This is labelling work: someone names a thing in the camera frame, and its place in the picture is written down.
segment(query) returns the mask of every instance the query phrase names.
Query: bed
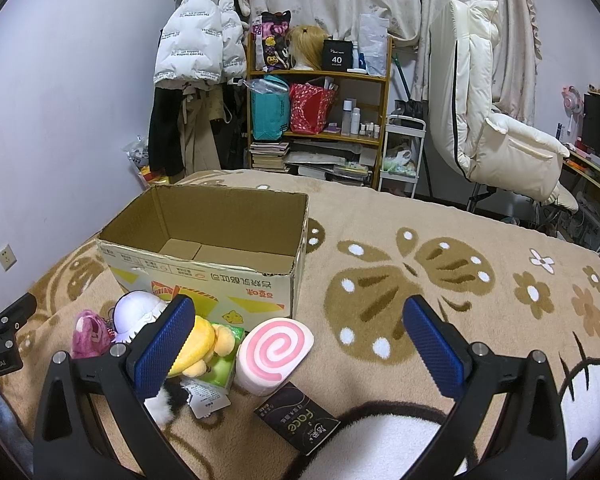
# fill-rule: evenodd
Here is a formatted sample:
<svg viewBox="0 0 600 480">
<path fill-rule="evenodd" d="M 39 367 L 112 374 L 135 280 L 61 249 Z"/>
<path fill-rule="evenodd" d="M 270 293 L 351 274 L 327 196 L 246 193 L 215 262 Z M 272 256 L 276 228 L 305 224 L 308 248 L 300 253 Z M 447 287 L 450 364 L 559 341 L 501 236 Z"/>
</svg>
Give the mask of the bed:
<svg viewBox="0 0 600 480">
<path fill-rule="evenodd" d="M 600 442 L 600 259 L 538 232 L 454 208 L 305 177 L 207 171 L 182 182 L 304 192 L 307 256 L 295 318 L 315 336 L 291 380 L 336 415 L 337 433 L 298 456 L 253 410 L 263 399 L 234 387 L 231 406 L 196 419 L 184 406 L 164 435 L 202 479 L 400 478 L 452 406 L 438 393 L 400 322 L 422 294 L 468 341 L 499 354 L 549 358 L 573 475 Z M 106 316 L 123 294 L 90 240 L 32 288 L 38 310 L 18 333 L 24 368 L 0 391 L 31 436 L 51 356 L 67 349 L 76 315 Z M 102 399 L 96 405 L 120 458 L 138 469 Z M 494 402 L 463 466 L 493 431 Z"/>
</svg>

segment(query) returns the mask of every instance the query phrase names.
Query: yellow plush toy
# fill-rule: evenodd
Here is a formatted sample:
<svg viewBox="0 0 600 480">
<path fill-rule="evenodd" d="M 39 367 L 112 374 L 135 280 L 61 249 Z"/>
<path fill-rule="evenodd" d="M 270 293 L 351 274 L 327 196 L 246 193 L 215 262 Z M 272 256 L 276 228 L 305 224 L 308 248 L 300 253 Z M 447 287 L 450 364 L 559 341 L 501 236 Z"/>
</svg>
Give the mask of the yellow plush toy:
<svg viewBox="0 0 600 480">
<path fill-rule="evenodd" d="M 211 324 L 206 319 L 196 316 L 193 330 L 180 349 L 168 377 L 179 374 L 198 377 L 205 374 L 207 364 L 215 354 L 225 357 L 234 350 L 234 346 L 234 333 L 228 327 Z"/>
</svg>

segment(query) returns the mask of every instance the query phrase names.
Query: white flower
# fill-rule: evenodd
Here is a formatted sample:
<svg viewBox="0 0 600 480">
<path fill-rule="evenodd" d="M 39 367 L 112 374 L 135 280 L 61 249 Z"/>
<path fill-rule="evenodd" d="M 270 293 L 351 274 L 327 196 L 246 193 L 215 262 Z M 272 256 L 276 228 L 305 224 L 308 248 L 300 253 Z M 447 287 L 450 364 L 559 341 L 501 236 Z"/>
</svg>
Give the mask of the white flower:
<svg viewBox="0 0 600 480">
<path fill-rule="evenodd" d="M 533 256 L 531 256 L 531 258 L 529 258 L 529 261 L 533 265 L 542 266 L 544 268 L 544 270 L 546 270 L 549 274 L 554 273 L 554 268 L 552 267 L 552 265 L 554 264 L 554 261 L 552 258 L 549 258 L 548 256 L 543 258 L 542 256 L 540 256 L 538 251 L 536 251 L 535 249 L 529 249 L 529 250 L 531 251 L 531 254 L 533 255 Z"/>
</svg>

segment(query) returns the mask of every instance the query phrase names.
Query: red bag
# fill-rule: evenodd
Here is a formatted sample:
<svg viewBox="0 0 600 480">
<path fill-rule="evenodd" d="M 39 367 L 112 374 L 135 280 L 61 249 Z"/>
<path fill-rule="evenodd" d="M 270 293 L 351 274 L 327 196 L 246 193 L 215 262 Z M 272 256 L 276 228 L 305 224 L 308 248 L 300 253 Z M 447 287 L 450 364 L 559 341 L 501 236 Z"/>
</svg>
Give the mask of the red bag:
<svg viewBox="0 0 600 480">
<path fill-rule="evenodd" d="M 311 83 L 291 85 L 291 131 L 297 134 L 319 134 L 327 122 L 327 115 L 336 91 L 326 90 Z"/>
</svg>

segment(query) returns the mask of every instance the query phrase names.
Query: electrical outlet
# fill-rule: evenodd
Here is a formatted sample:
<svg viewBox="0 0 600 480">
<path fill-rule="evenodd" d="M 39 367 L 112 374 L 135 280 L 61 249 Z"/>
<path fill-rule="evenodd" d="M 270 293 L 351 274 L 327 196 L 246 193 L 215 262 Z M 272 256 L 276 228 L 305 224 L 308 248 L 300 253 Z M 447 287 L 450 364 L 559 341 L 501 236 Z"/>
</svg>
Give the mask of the electrical outlet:
<svg viewBox="0 0 600 480">
<path fill-rule="evenodd" d="M 4 267 L 4 270 L 9 270 L 16 261 L 15 254 L 13 254 L 11 247 L 7 244 L 7 246 L 0 251 L 0 263 Z"/>
</svg>

